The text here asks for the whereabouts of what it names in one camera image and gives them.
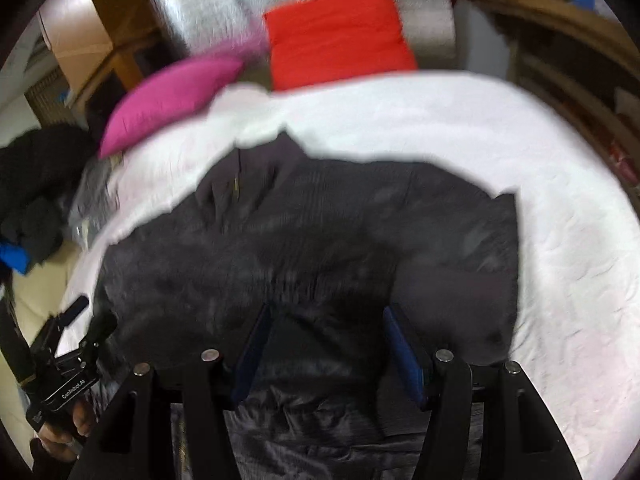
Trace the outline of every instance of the wooden shelf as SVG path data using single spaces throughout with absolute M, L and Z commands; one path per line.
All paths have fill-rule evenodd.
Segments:
M 640 80 L 640 50 L 617 22 L 564 0 L 469 0 L 481 9 L 516 16 L 571 36 Z
M 576 101 L 609 130 L 634 161 L 640 162 L 640 139 L 620 121 L 602 101 L 594 97 L 569 76 L 531 54 L 520 57 L 524 65 L 552 82 L 569 98 Z
M 616 171 L 616 167 L 613 165 L 609 157 L 609 152 L 605 146 L 603 146 L 598 139 L 591 133 L 590 129 L 582 122 L 582 120 L 575 115 L 567 106 L 562 104 L 557 98 L 551 95 L 550 92 L 542 88 L 538 83 L 535 83 L 533 80 L 529 78 L 520 78 L 519 85 L 522 86 L 525 90 L 531 92 L 542 102 L 553 108 L 553 110 L 558 113 L 565 121 L 567 121 L 575 130 L 580 133 L 580 135 L 586 140 L 593 150 L 598 154 L 598 156 L 602 159 L 602 161 L 607 165 L 607 167 L 611 170 L 620 182 L 620 186 L 625 190 L 626 194 L 629 197 L 629 202 L 631 202 L 632 207 L 634 208 L 636 214 L 640 217 L 640 198 L 636 195 L 635 190 L 629 185 L 628 182 L 622 180 L 618 176 L 618 172 Z

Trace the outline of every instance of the beige floor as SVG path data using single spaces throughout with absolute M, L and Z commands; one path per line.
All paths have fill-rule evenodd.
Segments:
M 78 255 L 79 248 L 65 242 L 56 254 L 43 265 L 36 266 L 28 276 L 14 273 L 15 313 L 20 330 L 29 343 L 49 313 L 58 311 Z M 1 354 L 0 418 L 21 455 L 31 465 L 29 441 L 33 438 L 33 430 L 24 418 L 14 376 Z

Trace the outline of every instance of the shiny black fabric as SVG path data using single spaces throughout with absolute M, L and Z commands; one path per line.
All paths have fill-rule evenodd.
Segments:
M 242 476 L 410 478 L 428 419 L 396 402 L 382 309 L 405 301 L 425 339 L 486 364 L 507 355 L 517 276 L 513 196 L 424 162 L 311 160 L 283 134 L 110 247 L 95 307 L 119 318 L 106 363 L 121 376 L 215 348 L 273 303 L 252 391 L 226 416 Z

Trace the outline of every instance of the white blanket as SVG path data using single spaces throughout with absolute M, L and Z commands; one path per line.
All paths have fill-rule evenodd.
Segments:
M 431 160 L 489 192 L 516 190 L 519 316 L 512 348 L 585 480 L 612 479 L 640 437 L 640 230 L 615 177 L 527 93 L 468 73 L 362 78 L 266 94 L 235 85 L 207 114 L 131 150 L 120 211 L 84 254 L 63 306 L 92 295 L 105 248 L 169 211 L 233 145 L 281 126 L 314 157 Z M 74 348 L 90 313 L 66 330 Z

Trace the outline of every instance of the black clothing pile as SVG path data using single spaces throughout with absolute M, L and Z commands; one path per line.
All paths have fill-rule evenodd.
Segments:
M 0 234 L 32 263 L 58 250 L 82 168 L 97 144 L 78 126 L 30 130 L 0 149 Z
M 169 367 L 274 304 L 249 397 L 227 413 L 244 478 L 410 478 L 427 417 L 388 366 L 382 309 L 472 364 L 507 357 L 514 196 L 425 162 L 312 160 L 285 134 L 233 150 L 176 208 L 105 255 L 105 366 Z

